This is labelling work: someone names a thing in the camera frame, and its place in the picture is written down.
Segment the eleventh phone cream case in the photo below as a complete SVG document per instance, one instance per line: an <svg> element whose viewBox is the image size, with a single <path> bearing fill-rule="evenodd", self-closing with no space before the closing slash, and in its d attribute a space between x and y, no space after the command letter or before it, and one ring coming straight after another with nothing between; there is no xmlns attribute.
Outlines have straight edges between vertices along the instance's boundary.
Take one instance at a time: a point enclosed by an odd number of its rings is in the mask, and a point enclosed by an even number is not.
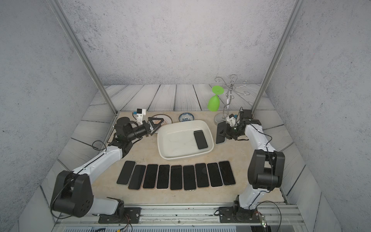
<svg viewBox="0 0 371 232"><path fill-rule="evenodd" d="M217 145L223 144L226 142L226 129L227 129L226 121L222 121L218 123L217 131L216 131L216 140L215 140L215 143Z"/></svg>

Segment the phone dark case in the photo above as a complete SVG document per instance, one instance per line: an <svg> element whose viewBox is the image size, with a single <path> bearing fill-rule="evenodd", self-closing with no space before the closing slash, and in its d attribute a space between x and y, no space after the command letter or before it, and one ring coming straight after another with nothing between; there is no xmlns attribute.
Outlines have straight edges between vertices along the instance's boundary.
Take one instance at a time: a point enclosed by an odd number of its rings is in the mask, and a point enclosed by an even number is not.
<svg viewBox="0 0 371 232"><path fill-rule="evenodd" d="M207 169L211 187L221 187L223 185L223 181L218 164L216 162L208 163Z"/></svg>
<svg viewBox="0 0 371 232"><path fill-rule="evenodd" d="M170 180L170 165L160 165L157 174L157 189L168 189Z"/></svg>
<svg viewBox="0 0 371 232"><path fill-rule="evenodd" d="M194 137L199 150L207 149L208 143L203 130L194 131Z"/></svg>

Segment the phone with pink case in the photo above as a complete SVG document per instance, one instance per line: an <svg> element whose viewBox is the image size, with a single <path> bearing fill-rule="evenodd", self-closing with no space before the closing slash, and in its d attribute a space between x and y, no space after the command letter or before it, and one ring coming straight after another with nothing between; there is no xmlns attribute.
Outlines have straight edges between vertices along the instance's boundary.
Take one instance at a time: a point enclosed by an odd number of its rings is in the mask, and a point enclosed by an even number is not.
<svg viewBox="0 0 371 232"><path fill-rule="evenodd" d="M196 171L197 187L198 188L209 187L210 184L209 184L206 164L205 163L195 164L195 171Z"/></svg>

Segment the phone white case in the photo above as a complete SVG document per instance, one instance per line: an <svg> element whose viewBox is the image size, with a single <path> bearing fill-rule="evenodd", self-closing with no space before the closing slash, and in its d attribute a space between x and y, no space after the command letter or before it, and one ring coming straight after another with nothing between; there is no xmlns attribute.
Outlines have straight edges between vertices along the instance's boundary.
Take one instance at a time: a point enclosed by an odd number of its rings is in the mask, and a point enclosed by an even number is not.
<svg viewBox="0 0 371 232"><path fill-rule="evenodd" d="M136 162L134 161L126 161L123 165L123 168L119 174L117 179L117 184L119 185L128 185L131 175L133 173L134 167Z"/></svg>
<svg viewBox="0 0 371 232"><path fill-rule="evenodd" d="M133 190L139 190L141 188L145 172L146 172L145 165L136 165L134 167L134 171L130 183L128 185L128 188Z"/></svg>

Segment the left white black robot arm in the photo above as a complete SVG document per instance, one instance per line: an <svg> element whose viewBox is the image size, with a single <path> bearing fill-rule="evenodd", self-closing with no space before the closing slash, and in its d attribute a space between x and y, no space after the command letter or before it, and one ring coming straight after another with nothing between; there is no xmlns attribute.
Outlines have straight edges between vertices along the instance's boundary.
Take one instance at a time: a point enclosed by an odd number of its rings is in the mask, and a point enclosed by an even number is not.
<svg viewBox="0 0 371 232"><path fill-rule="evenodd" d="M106 169L124 158L135 142L144 136L153 135L163 121L163 118L149 117L147 121L133 127L135 122L128 117L119 118L114 125L116 132L112 142L100 154L72 171L58 174L50 204L51 212L77 218L90 214L123 219L124 202L120 199L94 197L91 184Z"/></svg>

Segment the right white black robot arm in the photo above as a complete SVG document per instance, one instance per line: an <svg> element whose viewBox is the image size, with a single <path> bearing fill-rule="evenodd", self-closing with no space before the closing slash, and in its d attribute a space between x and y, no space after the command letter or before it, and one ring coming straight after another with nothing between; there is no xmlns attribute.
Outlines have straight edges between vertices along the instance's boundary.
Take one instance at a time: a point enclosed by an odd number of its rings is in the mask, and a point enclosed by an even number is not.
<svg viewBox="0 0 371 232"><path fill-rule="evenodd" d="M237 140L242 135L247 137L254 151L247 171L249 184L237 196L233 210L235 214L253 214L259 200L281 186L285 155L271 145L272 136L264 133L258 123L242 123L233 127L227 124L226 138Z"/></svg>

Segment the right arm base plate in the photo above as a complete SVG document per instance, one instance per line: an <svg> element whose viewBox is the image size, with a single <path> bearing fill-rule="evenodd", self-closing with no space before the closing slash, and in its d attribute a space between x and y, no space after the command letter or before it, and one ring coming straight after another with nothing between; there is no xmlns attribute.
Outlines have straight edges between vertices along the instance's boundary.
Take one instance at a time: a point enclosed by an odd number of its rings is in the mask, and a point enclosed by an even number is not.
<svg viewBox="0 0 371 232"><path fill-rule="evenodd" d="M216 215L221 223L261 223L258 213L240 207L220 207Z"/></svg>

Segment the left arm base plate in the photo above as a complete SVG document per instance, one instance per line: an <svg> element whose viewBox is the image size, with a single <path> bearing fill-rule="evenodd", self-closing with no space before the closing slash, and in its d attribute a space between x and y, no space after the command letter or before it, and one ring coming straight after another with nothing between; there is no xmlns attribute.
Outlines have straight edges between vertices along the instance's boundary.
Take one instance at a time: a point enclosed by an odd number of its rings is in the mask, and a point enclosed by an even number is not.
<svg viewBox="0 0 371 232"><path fill-rule="evenodd" d="M113 215L101 214L99 224L138 224L141 216L140 207L119 208Z"/></svg>

